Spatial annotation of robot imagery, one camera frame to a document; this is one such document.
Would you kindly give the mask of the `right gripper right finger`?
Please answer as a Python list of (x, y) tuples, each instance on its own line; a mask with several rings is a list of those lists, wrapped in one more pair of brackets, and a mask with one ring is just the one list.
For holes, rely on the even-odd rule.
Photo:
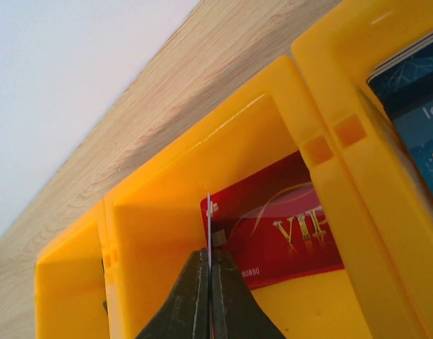
[(211, 297), (215, 338), (284, 338), (255, 300), (227, 251), (212, 255)]

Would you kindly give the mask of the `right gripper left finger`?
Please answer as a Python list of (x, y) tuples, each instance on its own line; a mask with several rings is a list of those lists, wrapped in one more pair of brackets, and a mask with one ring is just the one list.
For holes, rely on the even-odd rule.
[(209, 338), (208, 250), (194, 251), (160, 310), (138, 338)]

